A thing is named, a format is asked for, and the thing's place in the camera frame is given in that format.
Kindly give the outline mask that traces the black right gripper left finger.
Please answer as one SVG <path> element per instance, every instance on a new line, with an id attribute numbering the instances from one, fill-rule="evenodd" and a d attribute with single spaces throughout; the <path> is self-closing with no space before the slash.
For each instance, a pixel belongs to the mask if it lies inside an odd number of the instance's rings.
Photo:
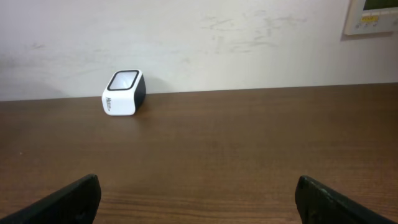
<path id="1" fill-rule="evenodd" d="M 88 174 L 1 219 L 1 223 L 93 223 L 101 200 L 98 176 Z"/>

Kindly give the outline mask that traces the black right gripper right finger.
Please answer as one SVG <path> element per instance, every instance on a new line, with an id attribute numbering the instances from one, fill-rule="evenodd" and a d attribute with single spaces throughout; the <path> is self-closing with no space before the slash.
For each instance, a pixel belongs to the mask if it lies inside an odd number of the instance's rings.
<path id="1" fill-rule="evenodd" d="M 397 224 L 307 176 L 300 176 L 295 203 L 304 224 Z"/>

